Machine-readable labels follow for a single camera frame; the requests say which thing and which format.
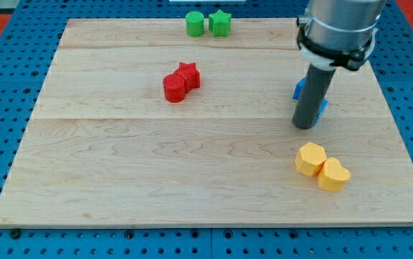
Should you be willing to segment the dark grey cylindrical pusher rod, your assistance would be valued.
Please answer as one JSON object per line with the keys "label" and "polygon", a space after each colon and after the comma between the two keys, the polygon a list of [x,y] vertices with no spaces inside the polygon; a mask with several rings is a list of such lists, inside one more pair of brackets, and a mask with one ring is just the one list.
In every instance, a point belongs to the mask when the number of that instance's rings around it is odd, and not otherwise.
{"label": "dark grey cylindrical pusher rod", "polygon": [[292,117],[295,127],[308,130],[314,126],[317,112],[325,99],[335,69],[322,70],[310,64],[306,81]]}

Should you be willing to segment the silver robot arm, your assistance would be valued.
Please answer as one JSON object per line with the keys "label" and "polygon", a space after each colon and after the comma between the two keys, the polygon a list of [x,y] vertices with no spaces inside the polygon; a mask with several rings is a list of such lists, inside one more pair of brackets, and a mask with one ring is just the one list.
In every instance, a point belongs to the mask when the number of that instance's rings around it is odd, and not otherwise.
{"label": "silver robot arm", "polygon": [[358,71],[373,52],[386,0],[310,0],[296,19],[296,43],[309,61],[292,122],[312,128],[337,68]]}

